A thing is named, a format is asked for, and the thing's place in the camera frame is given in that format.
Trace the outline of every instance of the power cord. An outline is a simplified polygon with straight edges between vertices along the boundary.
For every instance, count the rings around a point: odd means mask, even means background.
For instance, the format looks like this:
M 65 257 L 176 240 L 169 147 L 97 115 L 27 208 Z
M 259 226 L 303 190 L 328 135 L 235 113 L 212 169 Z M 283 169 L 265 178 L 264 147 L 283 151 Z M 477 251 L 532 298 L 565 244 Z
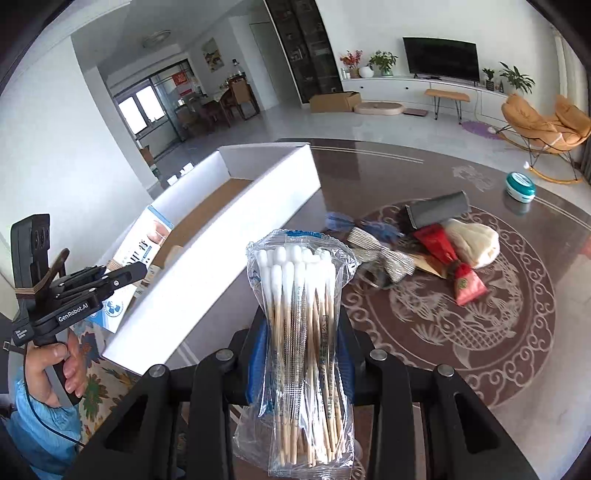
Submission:
M 46 425 L 45 422 L 43 422 L 43 420 L 39 418 L 39 415 L 37 415 L 37 412 L 33 408 L 33 404 L 31 403 L 31 396 L 29 395 L 29 387 L 27 386 L 27 369 L 26 369 L 26 366 L 27 366 L 27 346 L 28 346 L 28 344 L 25 345 L 25 348 L 24 348 L 25 351 L 23 352 L 23 355 L 22 355 L 22 377 L 23 377 L 23 380 L 25 383 L 25 394 L 27 396 L 27 403 L 29 404 L 29 408 L 31 409 L 31 411 L 33 412 L 33 415 L 35 415 L 35 418 L 39 421 L 39 423 L 41 425 L 43 425 L 47 430 L 55 433 L 56 435 L 62 437 L 63 439 L 70 440 L 72 443 L 75 443 L 76 445 L 78 445 L 80 447 L 84 447 L 85 446 L 84 443 L 79 442 L 78 440 L 74 440 L 73 438 L 68 437 L 68 435 L 64 435 L 63 433 L 58 432 L 58 431 L 52 429 L 50 426 Z

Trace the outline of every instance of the television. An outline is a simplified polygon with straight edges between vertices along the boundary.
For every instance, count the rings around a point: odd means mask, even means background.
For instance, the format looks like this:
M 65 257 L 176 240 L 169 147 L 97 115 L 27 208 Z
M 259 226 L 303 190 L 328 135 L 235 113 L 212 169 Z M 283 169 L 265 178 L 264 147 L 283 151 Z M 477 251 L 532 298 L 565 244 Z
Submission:
M 442 38 L 403 40 L 410 73 L 480 82 L 476 44 Z

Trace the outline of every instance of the floral fabric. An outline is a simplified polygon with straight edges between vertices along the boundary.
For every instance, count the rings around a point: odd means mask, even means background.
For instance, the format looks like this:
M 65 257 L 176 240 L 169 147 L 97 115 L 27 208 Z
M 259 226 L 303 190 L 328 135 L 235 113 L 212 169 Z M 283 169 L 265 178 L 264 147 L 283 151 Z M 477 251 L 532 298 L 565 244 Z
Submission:
M 115 409 L 139 377 L 100 357 L 92 322 L 82 320 L 73 330 L 78 336 L 86 358 L 88 387 L 78 404 L 82 421 L 82 443 L 88 442 L 94 432 Z

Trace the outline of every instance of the gray object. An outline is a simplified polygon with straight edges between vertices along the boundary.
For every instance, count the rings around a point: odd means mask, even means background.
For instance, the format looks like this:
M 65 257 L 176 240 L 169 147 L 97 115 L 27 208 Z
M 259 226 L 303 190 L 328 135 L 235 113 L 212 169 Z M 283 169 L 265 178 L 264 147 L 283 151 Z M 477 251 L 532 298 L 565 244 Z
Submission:
M 455 372 L 456 371 L 453 369 L 453 367 L 450 367 L 449 365 L 441 364 L 437 366 L 437 373 L 444 377 L 453 377 Z
M 465 192 L 456 192 L 429 200 L 419 200 L 406 205 L 408 218 L 415 229 L 439 223 L 470 212 L 470 204 Z

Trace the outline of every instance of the human hand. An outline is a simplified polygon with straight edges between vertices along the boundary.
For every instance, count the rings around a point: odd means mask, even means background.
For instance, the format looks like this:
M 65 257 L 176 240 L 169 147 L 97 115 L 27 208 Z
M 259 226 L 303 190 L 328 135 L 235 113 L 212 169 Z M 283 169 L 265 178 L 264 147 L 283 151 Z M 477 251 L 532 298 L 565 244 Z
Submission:
M 61 362 L 68 352 L 70 356 L 64 362 L 64 376 L 67 378 L 64 387 L 68 393 L 75 392 L 80 398 L 87 385 L 86 361 L 80 351 L 78 337 L 72 330 L 68 329 L 67 346 L 63 343 L 54 343 L 36 347 L 30 342 L 27 347 L 25 376 L 29 394 L 48 407 L 57 408 L 61 405 L 44 370 Z

